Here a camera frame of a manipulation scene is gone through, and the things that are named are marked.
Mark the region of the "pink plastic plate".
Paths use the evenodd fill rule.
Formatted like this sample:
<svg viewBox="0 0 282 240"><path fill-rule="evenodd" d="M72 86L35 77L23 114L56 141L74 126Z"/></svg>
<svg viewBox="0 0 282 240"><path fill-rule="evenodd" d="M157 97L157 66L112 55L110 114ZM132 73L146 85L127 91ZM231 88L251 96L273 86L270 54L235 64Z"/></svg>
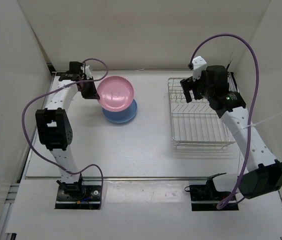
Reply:
<svg viewBox="0 0 282 240"><path fill-rule="evenodd" d="M133 85L122 76L106 77L97 87L98 103L110 112L121 112L133 102L135 91Z"/></svg>

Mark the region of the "blue plastic plate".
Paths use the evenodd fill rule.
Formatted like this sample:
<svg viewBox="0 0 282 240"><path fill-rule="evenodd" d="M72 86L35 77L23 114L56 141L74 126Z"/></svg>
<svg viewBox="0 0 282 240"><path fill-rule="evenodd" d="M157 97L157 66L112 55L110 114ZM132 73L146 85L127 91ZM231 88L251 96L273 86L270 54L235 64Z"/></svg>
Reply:
<svg viewBox="0 0 282 240"><path fill-rule="evenodd" d="M102 108L104 117L113 124L123 125L131 122L137 115L138 105L134 99L132 103L125 110L114 112Z"/></svg>

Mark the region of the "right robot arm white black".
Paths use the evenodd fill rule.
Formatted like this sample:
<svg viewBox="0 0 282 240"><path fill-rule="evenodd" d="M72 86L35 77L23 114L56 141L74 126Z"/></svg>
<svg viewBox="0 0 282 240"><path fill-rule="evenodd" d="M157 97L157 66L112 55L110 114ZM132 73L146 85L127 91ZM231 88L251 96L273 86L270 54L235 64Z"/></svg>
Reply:
<svg viewBox="0 0 282 240"><path fill-rule="evenodd" d="M201 99L208 101L244 155L236 189L247 199L280 190L282 162L268 149L250 122L249 110L240 93L230 90L227 69L221 65L203 64L194 67L192 76L181 80L180 84L188 103Z"/></svg>

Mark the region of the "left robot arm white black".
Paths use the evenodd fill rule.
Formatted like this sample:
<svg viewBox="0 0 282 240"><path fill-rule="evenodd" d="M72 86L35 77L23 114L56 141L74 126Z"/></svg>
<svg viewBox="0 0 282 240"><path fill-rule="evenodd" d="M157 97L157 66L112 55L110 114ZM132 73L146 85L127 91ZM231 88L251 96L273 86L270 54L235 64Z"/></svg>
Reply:
<svg viewBox="0 0 282 240"><path fill-rule="evenodd" d="M85 197L86 188L82 185L82 175L76 174L79 170L70 148L73 130L67 111L78 92L84 99L100 98L93 79L85 63L71 61L69 70L59 77L58 92L52 94L51 101L44 109L35 113L40 143L50 151L56 163L63 167L60 170L61 180L57 183L64 194L76 201Z"/></svg>

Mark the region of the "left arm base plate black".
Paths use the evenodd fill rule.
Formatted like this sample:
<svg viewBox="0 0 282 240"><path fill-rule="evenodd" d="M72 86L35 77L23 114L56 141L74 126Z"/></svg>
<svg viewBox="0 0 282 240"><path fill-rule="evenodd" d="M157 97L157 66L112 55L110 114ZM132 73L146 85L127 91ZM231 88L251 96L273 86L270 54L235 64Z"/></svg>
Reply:
<svg viewBox="0 0 282 240"><path fill-rule="evenodd" d="M74 183L56 181L58 190L54 208L57 210L100 210L103 185L86 184L82 179Z"/></svg>

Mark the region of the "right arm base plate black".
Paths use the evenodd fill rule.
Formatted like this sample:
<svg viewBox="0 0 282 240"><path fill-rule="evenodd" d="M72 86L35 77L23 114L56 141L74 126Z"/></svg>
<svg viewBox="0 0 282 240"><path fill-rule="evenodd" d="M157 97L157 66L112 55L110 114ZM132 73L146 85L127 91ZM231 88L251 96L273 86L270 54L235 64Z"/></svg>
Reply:
<svg viewBox="0 0 282 240"><path fill-rule="evenodd" d="M237 199L234 196L222 209L217 209L218 203L230 195L229 191L208 190L205 184L188 185L184 188L190 194L192 212L238 211Z"/></svg>

